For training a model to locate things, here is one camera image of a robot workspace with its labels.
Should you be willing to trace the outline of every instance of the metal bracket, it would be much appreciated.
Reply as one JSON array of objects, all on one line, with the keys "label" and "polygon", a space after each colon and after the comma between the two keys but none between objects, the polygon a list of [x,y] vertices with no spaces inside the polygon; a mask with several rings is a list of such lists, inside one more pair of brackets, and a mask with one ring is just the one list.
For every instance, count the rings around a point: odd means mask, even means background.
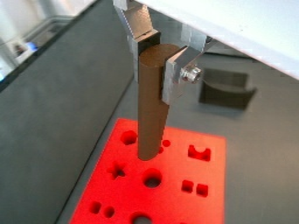
[{"label": "metal bracket", "polygon": [[181,96],[185,81],[196,83],[198,80],[197,58],[216,43],[214,39],[185,25],[181,27],[181,39],[188,39],[189,45],[165,61],[162,101],[168,105]]},{"label": "metal bracket", "polygon": [[129,0],[113,0],[116,13],[125,27],[129,51],[133,54],[134,81],[137,82],[138,55],[160,44],[161,33],[153,29],[146,6]]}]

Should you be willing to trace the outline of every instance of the screw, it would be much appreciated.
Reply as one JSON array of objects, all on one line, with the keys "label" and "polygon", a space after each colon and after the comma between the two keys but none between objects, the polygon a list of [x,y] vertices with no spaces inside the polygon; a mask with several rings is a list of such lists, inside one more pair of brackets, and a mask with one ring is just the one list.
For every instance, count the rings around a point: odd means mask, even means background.
[{"label": "screw", "polygon": [[181,79],[189,83],[196,83],[201,77],[201,70],[196,66],[188,66],[181,74]]}]

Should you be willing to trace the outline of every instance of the red shape sorter board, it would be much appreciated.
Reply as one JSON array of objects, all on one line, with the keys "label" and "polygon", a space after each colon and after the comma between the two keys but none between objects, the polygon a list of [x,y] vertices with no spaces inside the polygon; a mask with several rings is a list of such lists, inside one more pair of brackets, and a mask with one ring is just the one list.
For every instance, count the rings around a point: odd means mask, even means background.
[{"label": "red shape sorter board", "polygon": [[225,139],[166,127],[157,156],[141,161],[136,126],[117,120],[70,223],[224,223]]}]

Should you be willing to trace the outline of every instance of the rectangular hole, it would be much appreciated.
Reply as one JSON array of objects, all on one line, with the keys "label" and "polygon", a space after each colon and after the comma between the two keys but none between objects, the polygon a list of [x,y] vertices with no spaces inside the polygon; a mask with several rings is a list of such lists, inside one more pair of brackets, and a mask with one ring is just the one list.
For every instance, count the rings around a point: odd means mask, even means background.
[{"label": "rectangular hole", "polygon": [[100,207],[101,207],[100,203],[96,202],[96,201],[92,201],[87,210],[89,210],[90,213],[97,214],[98,210],[100,210]]},{"label": "rectangular hole", "polygon": [[197,184],[196,186],[196,194],[201,197],[206,197],[208,196],[208,186],[206,185],[201,185],[201,184]]},{"label": "rectangular hole", "polygon": [[192,193],[193,183],[189,180],[184,180],[181,182],[181,191],[186,193]]}]

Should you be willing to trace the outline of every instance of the black holder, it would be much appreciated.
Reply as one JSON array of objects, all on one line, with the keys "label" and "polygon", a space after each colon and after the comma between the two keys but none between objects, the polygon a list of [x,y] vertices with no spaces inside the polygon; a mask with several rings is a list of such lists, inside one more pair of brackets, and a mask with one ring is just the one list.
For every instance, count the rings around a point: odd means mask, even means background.
[{"label": "black holder", "polygon": [[202,75],[200,102],[236,109],[244,109],[257,91],[246,89],[248,74],[205,69]]}]

